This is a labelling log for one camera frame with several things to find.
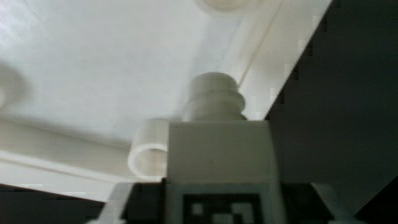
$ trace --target white surface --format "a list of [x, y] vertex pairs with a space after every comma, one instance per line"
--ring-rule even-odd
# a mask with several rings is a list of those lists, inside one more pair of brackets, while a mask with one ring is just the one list
[[126, 158], [126, 150], [0, 121], [0, 159], [117, 183], [136, 180]]
[[0, 159], [0, 183], [60, 195], [106, 201], [115, 183]]
[[170, 183], [277, 182], [268, 122], [172, 122], [168, 134]]
[[211, 16], [241, 16], [264, 0], [195, 0], [197, 6]]
[[168, 120], [151, 119], [133, 135], [127, 167], [136, 177], [159, 181], [165, 177], [168, 148]]
[[1, 0], [1, 118], [127, 149], [143, 120], [181, 112], [218, 70], [238, 20], [186, 0]]
[[239, 83], [248, 120], [262, 120], [330, 0], [268, 0], [246, 15], [220, 71]]

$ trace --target white plastic structure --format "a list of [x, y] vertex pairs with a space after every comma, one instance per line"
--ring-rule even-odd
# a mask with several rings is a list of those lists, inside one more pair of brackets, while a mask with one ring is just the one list
[[245, 120], [243, 107], [234, 79], [216, 72], [197, 76], [184, 122], [172, 122], [168, 128], [167, 224], [184, 223], [190, 194], [257, 195], [264, 223], [286, 223], [270, 126]]
[[211, 16], [241, 16], [261, 2], [262, 0], [195, 0]]
[[[220, 2], [223, 2], [220, 3], [223, 6], [225, 4], [230, 6], [234, 1], [223, 0]], [[239, 27], [232, 34], [234, 40], [218, 70], [232, 76], [238, 82], [239, 93], [246, 99], [243, 115], [248, 120], [262, 120], [264, 118], [328, 3], [330, 0], [262, 0], [262, 2], [259, 1], [259, 5], [254, 3], [255, 10], [245, 13]], [[190, 7], [188, 5], [191, 5], [191, 8], [195, 7], [191, 2], [179, 6]], [[206, 8], [214, 14], [216, 10], [220, 14], [223, 14], [236, 9], [239, 11], [241, 7], [230, 9], [232, 8], [222, 11], [220, 8], [213, 8], [211, 11], [211, 7]], [[186, 114], [195, 115], [197, 113], [186, 110]], [[81, 141], [72, 137], [62, 136], [5, 121], [0, 121], [0, 133], [1, 183], [15, 186], [28, 186], [31, 189], [72, 195], [90, 200], [106, 201], [113, 184], [122, 181], [142, 181], [142, 178], [138, 179], [135, 177], [126, 165], [127, 148], [119, 149], [94, 142]]]
[[218, 72], [198, 75], [190, 84], [183, 121], [245, 120], [243, 108], [234, 79]]
[[168, 120], [151, 119], [133, 137], [127, 167], [138, 178], [158, 181], [165, 176], [168, 144]]

